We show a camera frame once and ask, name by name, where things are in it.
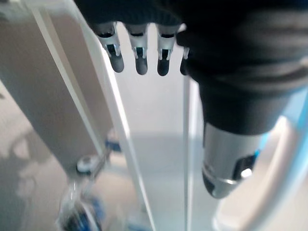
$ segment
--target robotic arm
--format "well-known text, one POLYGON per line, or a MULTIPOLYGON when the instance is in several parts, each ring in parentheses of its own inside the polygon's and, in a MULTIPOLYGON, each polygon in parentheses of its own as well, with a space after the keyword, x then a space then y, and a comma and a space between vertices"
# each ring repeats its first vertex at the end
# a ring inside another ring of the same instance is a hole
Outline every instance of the robotic arm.
POLYGON ((205 187, 213 197, 224 198, 252 174, 266 134, 289 96, 307 84, 308 68, 301 60, 308 53, 308 2, 75 2, 117 72, 124 66, 113 64, 121 57, 115 27, 98 33, 96 25, 114 25, 116 21, 126 25, 141 75, 147 71, 147 24, 154 22, 158 28, 157 71, 162 76, 168 73, 176 38, 184 47, 181 72, 199 83, 205 187), (187 29, 176 35, 181 23, 187 29))

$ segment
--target black rubber fingertip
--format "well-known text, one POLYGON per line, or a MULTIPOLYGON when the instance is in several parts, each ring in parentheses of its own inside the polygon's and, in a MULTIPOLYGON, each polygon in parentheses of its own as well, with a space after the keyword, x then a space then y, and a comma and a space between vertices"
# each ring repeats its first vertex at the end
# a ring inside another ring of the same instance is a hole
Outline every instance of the black rubber fingertip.
POLYGON ((124 70, 124 62, 122 55, 119 56, 112 55, 110 57, 110 63, 115 72, 120 73, 124 70))
POLYGON ((157 63, 157 72, 160 76, 165 76, 169 71, 169 60, 162 59, 158 60, 157 63))
POLYGON ((184 75, 184 76, 187 75, 187 71, 186 71, 186 60, 185 60, 185 59, 182 59, 181 66, 180 66, 180 72, 181 72, 182 75, 184 75))
POLYGON ((136 62, 136 71, 139 75, 145 75, 148 71, 148 62, 147 58, 138 58, 135 60, 136 62))

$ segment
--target robotic hand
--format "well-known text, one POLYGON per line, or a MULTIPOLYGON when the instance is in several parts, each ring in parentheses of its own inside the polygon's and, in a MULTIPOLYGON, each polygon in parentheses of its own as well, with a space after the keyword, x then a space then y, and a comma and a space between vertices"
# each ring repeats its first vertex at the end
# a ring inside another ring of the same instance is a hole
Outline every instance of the robotic hand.
MULTIPOLYGON (((76 4, 90 25, 157 23, 160 75, 168 72, 174 35, 185 23, 187 29, 176 40, 184 47, 181 72, 199 83, 205 187, 213 197, 224 198, 252 174, 266 133, 289 96, 307 84, 308 68, 302 62, 308 53, 306 1, 216 0, 201 5, 197 0, 156 0, 155 4, 76 0, 76 4)), ((146 63, 146 43, 134 42, 136 35, 126 27, 137 68, 137 59, 142 57, 146 63)), ((137 34, 143 37, 146 32, 137 34)))

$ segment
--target robotic finger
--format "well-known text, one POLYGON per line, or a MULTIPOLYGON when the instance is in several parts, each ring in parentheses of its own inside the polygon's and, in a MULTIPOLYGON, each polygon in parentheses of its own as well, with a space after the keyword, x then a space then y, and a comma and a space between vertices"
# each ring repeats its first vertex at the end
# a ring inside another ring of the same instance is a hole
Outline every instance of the robotic finger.
POLYGON ((128 31, 131 48, 134 52, 136 71, 139 75, 144 75, 148 71, 146 51, 148 49, 148 24, 132 25, 125 24, 128 31))
POLYGON ((107 52, 111 66, 115 72, 122 72, 124 62, 120 50, 120 42, 117 36, 114 22, 92 24, 91 27, 97 35, 103 48, 107 52))
POLYGON ((183 49, 183 57, 182 57, 181 66, 180 66, 180 72, 184 76, 187 75, 187 71, 186 71, 186 66, 185 65, 186 65, 186 60, 188 59, 188 53, 189 53, 189 48, 188 47, 184 47, 184 49, 183 49))
POLYGON ((171 53, 173 51, 174 42, 176 40, 175 35, 180 25, 164 26, 156 24, 157 27, 157 39, 158 39, 158 63, 157 72, 161 76, 165 76, 169 71, 169 61, 171 53))

